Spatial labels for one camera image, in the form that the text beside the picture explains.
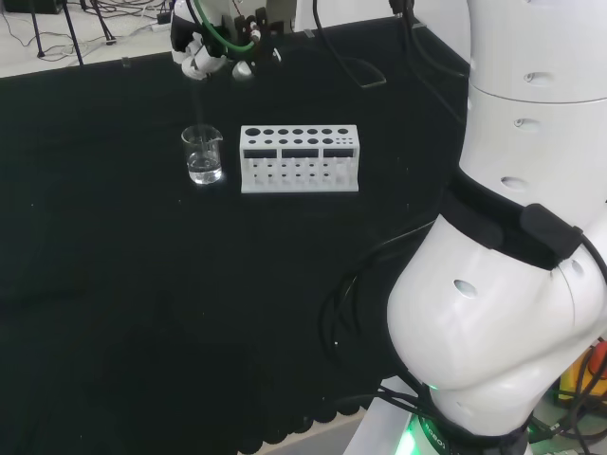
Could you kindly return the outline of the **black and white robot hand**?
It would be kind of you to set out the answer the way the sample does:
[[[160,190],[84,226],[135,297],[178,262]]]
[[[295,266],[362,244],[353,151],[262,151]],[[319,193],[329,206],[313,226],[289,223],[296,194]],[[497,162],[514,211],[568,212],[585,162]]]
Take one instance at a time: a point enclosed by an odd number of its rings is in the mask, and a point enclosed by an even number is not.
[[[272,22],[266,3],[175,1],[170,39],[172,56],[193,81],[229,74],[236,82],[255,78],[263,64],[280,65],[284,23]]]

